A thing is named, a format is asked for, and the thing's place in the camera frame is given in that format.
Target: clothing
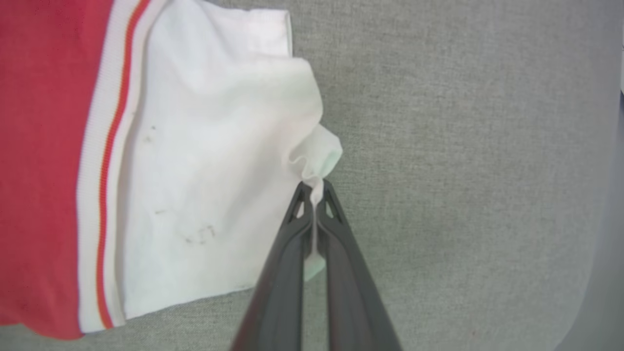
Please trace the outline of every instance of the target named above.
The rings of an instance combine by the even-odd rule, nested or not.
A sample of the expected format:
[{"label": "clothing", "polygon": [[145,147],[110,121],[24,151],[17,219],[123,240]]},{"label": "clothing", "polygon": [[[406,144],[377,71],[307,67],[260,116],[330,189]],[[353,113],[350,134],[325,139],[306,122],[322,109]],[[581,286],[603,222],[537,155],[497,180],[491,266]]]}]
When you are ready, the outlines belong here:
[{"label": "clothing", "polygon": [[2,12],[2,322],[72,339],[252,287],[341,155],[288,13],[37,5]]}]

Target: gray background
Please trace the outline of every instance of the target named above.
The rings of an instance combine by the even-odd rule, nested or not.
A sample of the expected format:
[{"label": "gray background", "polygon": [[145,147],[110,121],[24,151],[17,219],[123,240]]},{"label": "gray background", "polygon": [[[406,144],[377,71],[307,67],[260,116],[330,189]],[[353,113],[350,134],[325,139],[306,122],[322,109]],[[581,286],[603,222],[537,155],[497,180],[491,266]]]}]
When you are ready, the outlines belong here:
[{"label": "gray background", "polygon": [[[405,350],[554,349],[603,217],[621,0],[218,3],[291,11],[344,146],[329,179]],[[305,289],[305,349],[324,350],[323,276]],[[74,342],[4,327],[0,349],[226,350],[250,295]]]}]

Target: white fabric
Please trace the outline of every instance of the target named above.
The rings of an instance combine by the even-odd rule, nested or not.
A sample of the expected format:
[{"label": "white fabric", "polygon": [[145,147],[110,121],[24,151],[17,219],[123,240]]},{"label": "white fabric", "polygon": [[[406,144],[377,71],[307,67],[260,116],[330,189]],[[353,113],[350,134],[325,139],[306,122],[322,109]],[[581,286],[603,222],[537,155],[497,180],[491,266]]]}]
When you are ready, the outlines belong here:
[{"label": "white fabric", "polygon": [[286,11],[174,0],[145,50],[119,189],[127,318],[252,287],[299,181],[318,201],[342,153]]},{"label": "white fabric", "polygon": [[[116,0],[110,9],[97,82],[82,140],[76,188],[77,278],[80,293],[78,322],[83,333],[106,329],[106,318],[100,315],[104,309],[113,326],[125,324],[117,279],[119,272],[116,272],[119,269],[116,264],[119,257],[117,248],[122,243],[117,240],[120,231],[117,215],[121,215],[117,205],[124,194],[119,191],[119,181],[122,180],[120,172],[124,146],[141,95],[145,42],[152,24],[166,3],[167,0],[150,0],[142,12],[136,12],[145,2]],[[141,15],[135,18],[136,26],[129,26],[133,13]],[[127,47],[129,39],[132,45]],[[123,73],[126,64],[130,66],[127,76]],[[122,89],[124,76],[127,89]],[[120,102],[124,102],[119,106],[122,107],[122,113],[117,116]],[[120,117],[119,124],[114,127],[117,117]],[[111,144],[108,144],[109,133],[114,136]],[[105,160],[107,147],[111,147],[110,159]],[[104,208],[100,206],[102,195],[105,198]],[[105,224],[105,230],[100,232],[102,224]]]}]

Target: red stripe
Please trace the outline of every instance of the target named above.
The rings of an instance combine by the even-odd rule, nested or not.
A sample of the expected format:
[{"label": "red stripe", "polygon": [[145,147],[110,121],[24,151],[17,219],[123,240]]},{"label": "red stripe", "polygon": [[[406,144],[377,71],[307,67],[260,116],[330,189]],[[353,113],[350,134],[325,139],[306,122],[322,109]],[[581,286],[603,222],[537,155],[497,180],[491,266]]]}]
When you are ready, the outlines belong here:
[{"label": "red stripe", "polygon": [[100,169],[100,238],[97,247],[97,272],[96,272],[96,284],[97,284],[97,307],[100,311],[100,317],[102,318],[102,324],[106,329],[113,327],[113,323],[110,319],[108,307],[106,305],[106,296],[104,294],[104,250],[106,246],[106,193],[107,184],[109,179],[109,167],[110,167],[110,155],[113,149],[113,143],[115,141],[115,135],[119,129],[121,118],[124,115],[126,102],[128,100],[128,86],[130,82],[130,63],[132,62],[132,38],[134,37],[134,30],[137,27],[137,23],[145,11],[145,8],[149,4],[150,0],[141,0],[139,5],[134,9],[128,28],[125,32],[125,46],[124,46],[124,66],[122,68],[121,87],[119,90],[119,101],[117,103],[117,110],[115,111],[115,117],[110,125],[109,134],[106,137],[106,146],[104,148],[104,158],[102,159],[102,168]]}]

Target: red fabric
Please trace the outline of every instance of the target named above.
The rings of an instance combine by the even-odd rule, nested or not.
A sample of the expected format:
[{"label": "red fabric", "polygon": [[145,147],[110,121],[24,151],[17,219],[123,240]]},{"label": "red fabric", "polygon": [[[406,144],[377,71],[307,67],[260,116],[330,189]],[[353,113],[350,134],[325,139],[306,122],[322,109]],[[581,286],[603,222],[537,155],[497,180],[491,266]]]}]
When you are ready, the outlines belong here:
[{"label": "red fabric", "polygon": [[0,323],[80,337],[76,183],[112,0],[0,0]]}]

